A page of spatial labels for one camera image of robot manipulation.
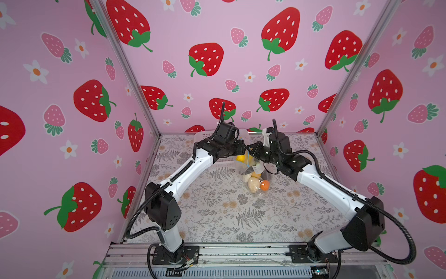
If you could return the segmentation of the small yellow toy lemon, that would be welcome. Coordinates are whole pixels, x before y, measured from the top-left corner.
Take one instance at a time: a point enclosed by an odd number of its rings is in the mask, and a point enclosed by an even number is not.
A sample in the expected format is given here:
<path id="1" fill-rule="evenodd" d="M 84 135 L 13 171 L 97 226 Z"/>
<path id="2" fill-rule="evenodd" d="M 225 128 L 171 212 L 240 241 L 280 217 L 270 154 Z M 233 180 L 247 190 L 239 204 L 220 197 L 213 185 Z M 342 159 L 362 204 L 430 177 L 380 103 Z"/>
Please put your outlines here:
<path id="1" fill-rule="evenodd" d="M 236 157 L 236 160 L 237 160 L 238 162 L 244 162 L 245 159 L 246 159 L 246 156 L 245 156 L 245 155 L 238 155 L 238 156 Z"/>

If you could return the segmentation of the clear zip top bag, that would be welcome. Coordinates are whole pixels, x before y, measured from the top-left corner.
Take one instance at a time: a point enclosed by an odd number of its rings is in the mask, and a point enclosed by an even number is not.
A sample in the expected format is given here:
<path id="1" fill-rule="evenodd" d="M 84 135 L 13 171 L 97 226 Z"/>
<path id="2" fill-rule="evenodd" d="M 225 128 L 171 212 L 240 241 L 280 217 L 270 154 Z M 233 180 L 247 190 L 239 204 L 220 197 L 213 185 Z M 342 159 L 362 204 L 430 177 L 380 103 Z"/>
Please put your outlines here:
<path id="1" fill-rule="evenodd" d="M 242 183 L 246 187 L 246 189 L 249 191 L 247 183 L 243 182 L 242 177 L 245 174 L 249 174 L 249 173 L 253 174 L 253 172 L 256 172 L 257 174 L 261 174 L 261 178 L 259 178 L 259 179 L 261 181 L 263 181 L 263 180 L 269 181 L 270 182 L 270 186 L 271 186 L 272 174 L 267 172 L 266 166 L 264 165 L 264 163 L 262 161 L 259 161 L 259 160 L 255 159 L 255 158 L 253 158 L 248 153 L 247 150 L 246 150 L 246 153 L 244 155 L 246 156 L 246 159 L 245 159 L 244 162 L 238 162 L 236 160 L 236 161 L 234 161 L 234 163 L 235 163 L 235 166 L 236 166 L 236 172 L 237 172 L 239 178 L 241 179 Z M 254 197 L 263 196 L 263 195 L 266 194 L 266 192 L 267 191 L 262 191 L 261 189 L 259 189 L 255 194 L 252 194 L 249 191 L 250 195 L 253 195 Z"/>

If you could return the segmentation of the orange toy slice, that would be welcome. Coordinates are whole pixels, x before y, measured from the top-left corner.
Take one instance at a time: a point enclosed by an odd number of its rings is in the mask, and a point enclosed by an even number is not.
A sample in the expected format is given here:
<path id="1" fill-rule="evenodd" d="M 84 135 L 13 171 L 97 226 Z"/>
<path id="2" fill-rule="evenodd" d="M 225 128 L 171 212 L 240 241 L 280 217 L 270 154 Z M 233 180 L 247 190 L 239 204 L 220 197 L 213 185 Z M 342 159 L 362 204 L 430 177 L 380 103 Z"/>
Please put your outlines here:
<path id="1" fill-rule="evenodd" d="M 260 189 L 261 189 L 262 191 L 268 191 L 269 188 L 270 188 L 270 182 L 267 181 L 267 180 L 263 180 L 263 181 L 261 182 L 261 184 L 260 184 Z"/>

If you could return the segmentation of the beige toy bun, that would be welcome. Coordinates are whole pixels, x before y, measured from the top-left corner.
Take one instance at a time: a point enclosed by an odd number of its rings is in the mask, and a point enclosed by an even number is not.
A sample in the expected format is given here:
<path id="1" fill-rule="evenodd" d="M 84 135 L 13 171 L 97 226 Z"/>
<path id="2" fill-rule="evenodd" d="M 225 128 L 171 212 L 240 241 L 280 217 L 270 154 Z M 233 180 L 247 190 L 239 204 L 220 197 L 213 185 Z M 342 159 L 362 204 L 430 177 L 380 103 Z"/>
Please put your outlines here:
<path id="1" fill-rule="evenodd" d="M 256 177 L 250 177 L 247 182 L 249 191 L 255 194 L 261 188 L 261 180 Z"/>

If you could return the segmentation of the white plastic basket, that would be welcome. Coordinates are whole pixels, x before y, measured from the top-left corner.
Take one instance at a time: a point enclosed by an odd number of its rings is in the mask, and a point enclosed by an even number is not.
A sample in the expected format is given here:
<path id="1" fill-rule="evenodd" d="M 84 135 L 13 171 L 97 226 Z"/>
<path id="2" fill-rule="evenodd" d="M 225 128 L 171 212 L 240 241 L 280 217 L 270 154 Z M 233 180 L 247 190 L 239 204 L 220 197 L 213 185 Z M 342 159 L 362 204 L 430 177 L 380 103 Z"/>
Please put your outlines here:
<path id="1" fill-rule="evenodd" d="M 201 140 L 210 137 L 213 134 L 213 131 L 201 131 L 195 134 L 194 136 L 194 142 L 200 142 Z M 239 130 L 239 139 L 244 140 L 244 143 L 246 145 L 249 145 L 252 143 L 252 139 L 250 138 L 250 134 L 246 129 L 240 129 Z M 236 157 L 228 157 L 228 158 L 221 158 L 216 162 L 216 165 L 222 165 L 224 163 L 232 163 L 236 161 Z"/>

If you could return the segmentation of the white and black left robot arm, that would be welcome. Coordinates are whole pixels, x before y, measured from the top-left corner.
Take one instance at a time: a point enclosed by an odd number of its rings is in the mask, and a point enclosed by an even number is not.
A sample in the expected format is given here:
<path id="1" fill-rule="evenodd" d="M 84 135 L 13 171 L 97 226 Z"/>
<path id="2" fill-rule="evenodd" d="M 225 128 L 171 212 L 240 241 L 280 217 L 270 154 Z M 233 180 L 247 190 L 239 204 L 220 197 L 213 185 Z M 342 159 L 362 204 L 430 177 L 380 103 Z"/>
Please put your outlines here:
<path id="1" fill-rule="evenodd" d="M 177 227 L 182 215 L 178 201 L 195 179 L 219 159 L 241 155 L 246 151 L 243 140 L 238 138 L 239 129 L 232 122 L 226 123 L 224 120 L 225 104 L 222 103 L 216 129 L 210 137 L 194 143 L 191 157 L 167 179 L 146 185 L 145 200 L 132 215 L 125 229 L 124 237 L 127 239 L 155 231 L 160 240 L 160 248 L 170 263 L 177 264 L 186 260 L 181 270 L 193 261 L 185 257 L 185 244 Z M 147 214 L 154 226 L 131 232 L 142 212 Z"/>

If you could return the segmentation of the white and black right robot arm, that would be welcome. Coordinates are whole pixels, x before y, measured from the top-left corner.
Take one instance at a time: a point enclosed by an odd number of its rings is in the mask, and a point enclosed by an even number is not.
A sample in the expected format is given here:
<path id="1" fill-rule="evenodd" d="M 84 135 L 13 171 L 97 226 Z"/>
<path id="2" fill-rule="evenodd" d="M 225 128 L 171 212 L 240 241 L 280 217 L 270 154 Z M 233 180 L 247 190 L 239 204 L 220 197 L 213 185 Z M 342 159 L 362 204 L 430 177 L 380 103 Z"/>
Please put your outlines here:
<path id="1" fill-rule="evenodd" d="M 348 221 L 309 240 L 306 254 L 311 261 L 320 262 L 325 254 L 352 248 L 362 252 L 370 250 L 398 265 L 408 265 L 415 260 L 417 251 L 414 239 L 400 221 L 384 210 L 380 199 L 368 199 L 331 179 L 322 172 L 312 152 L 305 149 L 293 151 L 288 136 L 280 133 L 276 124 L 269 127 L 267 132 L 268 143 L 258 141 L 248 145 L 248 153 L 259 161 L 275 165 L 279 173 L 315 191 Z M 409 252 L 403 259 L 391 257 L 373 246 L 385 229 L 386 219 L 399 228 L 408 243 Z"/>

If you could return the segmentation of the floral patterned table mat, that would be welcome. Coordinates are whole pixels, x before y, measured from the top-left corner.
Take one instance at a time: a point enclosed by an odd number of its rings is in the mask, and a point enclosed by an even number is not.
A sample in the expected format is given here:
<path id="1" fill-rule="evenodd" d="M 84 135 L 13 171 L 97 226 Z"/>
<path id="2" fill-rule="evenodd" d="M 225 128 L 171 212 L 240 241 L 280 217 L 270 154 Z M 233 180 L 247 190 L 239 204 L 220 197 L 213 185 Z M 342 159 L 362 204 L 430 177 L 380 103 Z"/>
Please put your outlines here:
<path id="1" fill-rule="evenodd" d="M 315 135 L 288 137 L 293 150 L 310 150 L 332 176 Z M 194 135 L 162 136 L 149 181 L 173 174 L 192 155 L 193 143 Z M 347 222 L 322 196 L 283 174 L 272 176 L 268 191 L 251 193 L 235 163 L 219 160 L 182 195 L 177 227 L 185 242 L 307 242 Z"/>

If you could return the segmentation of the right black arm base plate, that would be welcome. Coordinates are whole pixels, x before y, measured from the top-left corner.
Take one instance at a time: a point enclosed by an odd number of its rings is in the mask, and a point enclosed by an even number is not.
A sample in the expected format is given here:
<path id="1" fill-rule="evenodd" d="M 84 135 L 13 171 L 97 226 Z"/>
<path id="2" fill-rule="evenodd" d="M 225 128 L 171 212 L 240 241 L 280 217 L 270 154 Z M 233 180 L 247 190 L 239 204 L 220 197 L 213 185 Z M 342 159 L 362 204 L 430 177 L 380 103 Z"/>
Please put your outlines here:
<path id="1" fill-rule="evenodd" d="M 307 245 L 289 245 L 289 251 L 285 253 L 291 257 L 293 263 L 338 263 L 335 253 L 322 253 L 317 247 Z"/>

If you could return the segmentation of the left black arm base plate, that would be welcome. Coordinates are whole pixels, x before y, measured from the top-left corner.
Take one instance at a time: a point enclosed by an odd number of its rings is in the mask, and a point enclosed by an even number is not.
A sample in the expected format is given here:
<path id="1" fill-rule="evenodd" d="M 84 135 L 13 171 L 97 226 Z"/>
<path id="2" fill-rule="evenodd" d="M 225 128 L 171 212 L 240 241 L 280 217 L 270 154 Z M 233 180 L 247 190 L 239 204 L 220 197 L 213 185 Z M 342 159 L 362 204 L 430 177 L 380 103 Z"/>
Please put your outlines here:
<path id="1" fill-rule="evenodd" d="M 200 246 L 180 246 L 175 252 L 170 252 L 164 246 L 155 246 L 149 252 L 151 264 L 153 265 L 183 265 L 193 260 L 198 263 Z"/>

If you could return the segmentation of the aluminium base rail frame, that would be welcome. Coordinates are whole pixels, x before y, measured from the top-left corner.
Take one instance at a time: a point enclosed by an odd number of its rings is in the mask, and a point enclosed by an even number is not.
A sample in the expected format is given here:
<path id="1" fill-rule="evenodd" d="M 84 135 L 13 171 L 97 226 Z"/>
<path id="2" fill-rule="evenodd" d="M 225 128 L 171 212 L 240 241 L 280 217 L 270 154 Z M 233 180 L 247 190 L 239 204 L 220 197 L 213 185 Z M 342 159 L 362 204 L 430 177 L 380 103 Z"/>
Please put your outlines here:
<path id="1" fill-rule="evenodd" d="M 155 244 L 111 245 L 96 279 L 394 279 L 391 265 L 372 252 L 335 253 L 338 263 L 293 263 L 289 245 L 304 243 L 187 243 L 200 246 L 197 264 L 153 265 Z"/>

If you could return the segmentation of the right aluminium corner post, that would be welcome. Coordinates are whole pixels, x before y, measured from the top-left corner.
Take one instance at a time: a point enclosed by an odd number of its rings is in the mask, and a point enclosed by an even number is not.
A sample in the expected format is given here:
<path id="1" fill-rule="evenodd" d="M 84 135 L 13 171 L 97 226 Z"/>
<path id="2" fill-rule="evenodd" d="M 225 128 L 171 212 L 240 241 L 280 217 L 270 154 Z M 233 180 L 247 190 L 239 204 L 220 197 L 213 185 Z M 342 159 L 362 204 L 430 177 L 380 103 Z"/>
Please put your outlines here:
<path id="1" fill-rule="evenodd" d="M 367 37 L 367 40 L 364 42 L 362 50 L 359 53 L 358 58 L 355 60 L 352 68 L 350 69 L 349 73 L 347 74 L 344 82 L 340 86 L 337 95 L 332 102 L 331 107 L 328 110 L 328 113 L 326 114 L 324 121 L 321 123 L 321 126 L 319 127 L 318 132 L 316 133 L 317 139 L 322 139 L 322 134 L 327 129 L 329 123 L 331 122 L 334 114 L 338 110 L 339 106 L 343 102 L 343 99 L 345 98 L 346 94 L 350 90 L 351 86 L 355 82 L 355 77 L 357 74 L 361 71 L 363 68 L 363 65 L 369 55 L 369 53 L 374 49 L 376 44 L 378 43 L 381 35 L 385 31 L 386 27 L 392 20 L 392 17 L 394 16 L 396 10 L 398 9 L 401 1 L 397 0 L 389 0 L 386 1 L 386 4 L 384 5 L 381 13 L 377 17 L 377 21 L 375 22 L 373 28 L 371 29 L 371 32 L 369 36 Z"/>

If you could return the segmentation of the aluminium corner post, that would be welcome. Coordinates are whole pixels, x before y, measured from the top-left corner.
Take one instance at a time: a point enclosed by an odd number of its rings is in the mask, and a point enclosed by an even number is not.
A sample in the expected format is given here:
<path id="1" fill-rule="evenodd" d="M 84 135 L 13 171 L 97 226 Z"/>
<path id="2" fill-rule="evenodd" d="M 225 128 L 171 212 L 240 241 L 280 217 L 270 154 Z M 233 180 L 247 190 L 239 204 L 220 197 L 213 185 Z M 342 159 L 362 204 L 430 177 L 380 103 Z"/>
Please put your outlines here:
<path id="1" fill-rule="evenodd" d="M 331 122 L 334 114 L 338 110 L 339 106 L 343 102 L 343 99 L 345 98 L 346 94 L 350 90 L 351 86 L 355 82 L 355 77 L 357 74 L 361 71 L 363 68 L 363 65 L 369 55 L 369 53 L 374 49 L 376 44 L 378 43 L 381 35 L 385 31 L 386 27 L 392 20 L 392 17 L 394 16 L 396 10 L 398 9 L 401 1 L 397 0 L 389 0 L 386 1 L 386 4 L 384 5 L 381 13 L 377 17 L 377 21 L 375 22 L 373 28 L 371 29 L 371 32 L 369 36 L 367 37 L 367 40 L 364 42 L 362 50 L 359 53 L 358 58 L 355 60 L 352 68 L 350 69 L 349 73 L 347 74 L 344 82 L 340 86 L 337 95 L 332 102 L 331 107 L 328 110 L 328 113 L 326 114 L 324 121 L 321 123 L 321 126 L 319 127 L 318 132 L 316 133 L 317 139 L 322 139 L 322 134 L 327 129 L 329 123 Z"/>
<path id="2" fill-rule="evenodd" d="M 123 50 L 123 47 L 121 46 L 121 42 L 118 39 L 116 32 L 113 28 L 112 22 L 110 20 L 110 17 L 106 11 L 106 6 L 103 1 L 93 0 L 91 1 L 92 6 L 95 9 L 96 15 L 98 17 L 98 20 L 100 24 L 102 25 L 106 35 L 108 36 L 108 40 L 111 44 L 112 49 L 115 52 L 115 55 L 119 61 L 120 66 L 123 69 L 123 72 L 125 74 L 126 79 L 128 80 L 128 83 L 133 90 L 133 93 L 135 94 L 135 97 L 138 101 L 138 104 L 143 111 L 145 118 L 147 119 L 154 136 L 156 139 L 161 138 L 161 133 L 159 131 L 159 128 L 151 114 L 151 110 L 149 109 L 149 105 L 144 97 L 144 93 L 142 92 L 140 85 L 138 83 L 138 80 L 135 76 L 135 73 L 131 67 L 131 64 Z"/>

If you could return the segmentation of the left aluminium corner post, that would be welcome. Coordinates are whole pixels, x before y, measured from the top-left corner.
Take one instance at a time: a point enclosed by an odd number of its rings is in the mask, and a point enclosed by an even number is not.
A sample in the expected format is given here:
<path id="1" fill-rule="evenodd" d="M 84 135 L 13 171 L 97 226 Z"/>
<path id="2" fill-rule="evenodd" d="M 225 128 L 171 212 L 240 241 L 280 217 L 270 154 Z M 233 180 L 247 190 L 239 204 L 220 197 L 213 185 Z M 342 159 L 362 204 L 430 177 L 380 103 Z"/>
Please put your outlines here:
<path id="1" fill-rule="evenodd" d="M 91 1 L 92 6 L 95 9 L 96 15 L 98 17 L 98 20 L 100 24 L 102 25 L 106 35 L 108 36 L 108 40 L 111 44 L 112 49 L 115 52 L 115 55 L 119 61 L 120 66 L 123 69 L 123 72 L 125 74 L 126 79 L 128 80 L 128 83 L 133 90 L 133 93 L 135 94 L 135 97 L 138 101 L 138 104 L 143 111 L 145 118 L 147 119 L 154 136 L 156 139 L 161 138 L 161 133 L 159 131 L 159 128 L 151 114 L 151 110 L 149 109 L 149 105 L 144 97 L 144 93 L 142 92 L 140 85 L 138 83 L 138 80 L 135 76 L 135 73 L 131 67 L 131 64 L 123 50 L 123 47 L 121 46 L 121 42 L 118 39 L 116 32 L 113 28 L 112 22 L 110 20 L 110 17 L 106 11 L 106 6 L 103 1 L 93 0 Z"/>

